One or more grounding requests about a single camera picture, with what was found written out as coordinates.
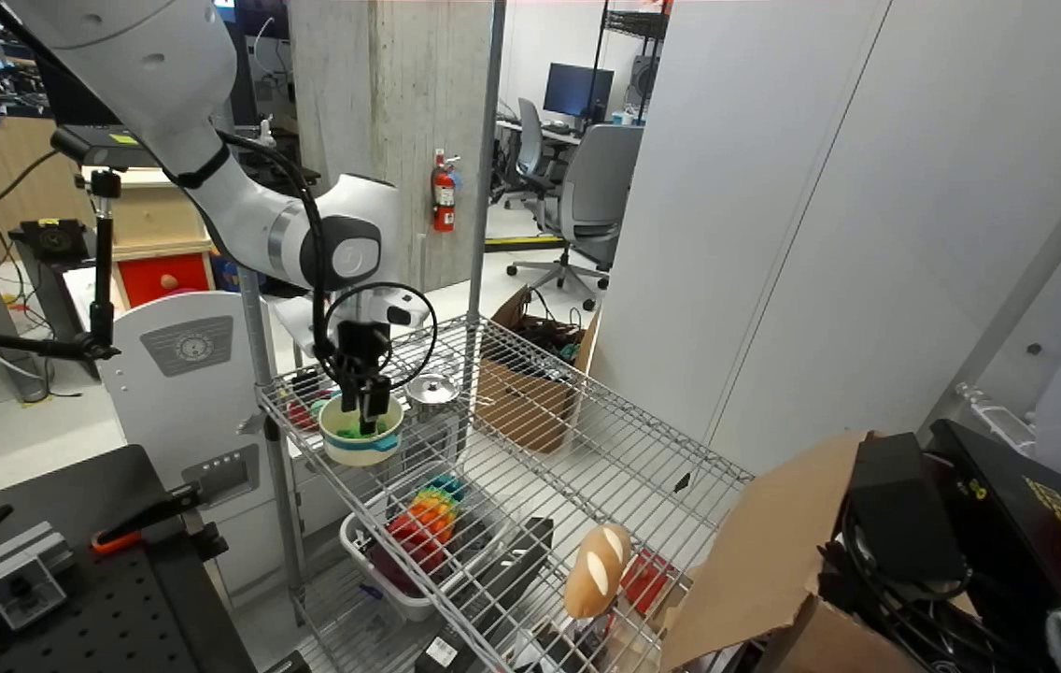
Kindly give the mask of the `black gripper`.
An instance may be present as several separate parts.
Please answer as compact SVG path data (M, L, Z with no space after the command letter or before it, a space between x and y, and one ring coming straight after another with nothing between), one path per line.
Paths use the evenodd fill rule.
M354 376L370 376L364 389L360 430L376 432L380 413L388 411L388 376L376 375L393 351L385 321L341 321L334 334L334 375L335 407L354 411Z

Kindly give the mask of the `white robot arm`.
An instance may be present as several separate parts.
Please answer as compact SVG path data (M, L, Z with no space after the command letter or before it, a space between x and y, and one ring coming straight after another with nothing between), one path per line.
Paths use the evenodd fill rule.
M315 195L302 168L277 150L270 160L288 172L293 189L254 178L239 165L251 142L216 128L239 55L211 0L3 2L201 208L231 260L319 296L315 351L341 386L341 407L376 430L393 391L380 375L388 329L364 293L393 279L395 188L341 172Z

